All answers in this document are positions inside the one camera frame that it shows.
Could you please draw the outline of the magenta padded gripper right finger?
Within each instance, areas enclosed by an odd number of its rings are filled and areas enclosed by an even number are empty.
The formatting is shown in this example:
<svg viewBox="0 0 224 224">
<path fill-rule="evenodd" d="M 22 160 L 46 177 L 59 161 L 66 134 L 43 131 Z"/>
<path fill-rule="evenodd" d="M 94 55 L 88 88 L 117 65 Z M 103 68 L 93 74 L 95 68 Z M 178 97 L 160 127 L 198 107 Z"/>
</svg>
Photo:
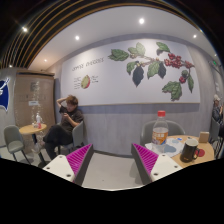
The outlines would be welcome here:
<svg viewBox="0 0 224 224">
<path fill-rule="evenodd" d="M 168 155 L 158 155 L 155 152 L 135 143 L 131 146 L 131 153 L 136 162 L 141 181 L 144 185 L 182 169 L 182 167 Z"/>
</svg>

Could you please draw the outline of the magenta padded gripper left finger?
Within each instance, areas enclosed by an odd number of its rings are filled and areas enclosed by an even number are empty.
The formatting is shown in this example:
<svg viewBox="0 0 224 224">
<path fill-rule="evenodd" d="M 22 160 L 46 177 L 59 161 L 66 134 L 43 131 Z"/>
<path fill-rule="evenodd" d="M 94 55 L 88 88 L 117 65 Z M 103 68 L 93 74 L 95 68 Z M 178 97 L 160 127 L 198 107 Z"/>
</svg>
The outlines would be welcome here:
<svg viewBox="0 0 224 224">
<path fill-rule="evenodd" d="M 93 145 L 88 144 L 67 156 L 58 155 L 44 170 L 81 186 L 93 153 Z"/>
</svg>

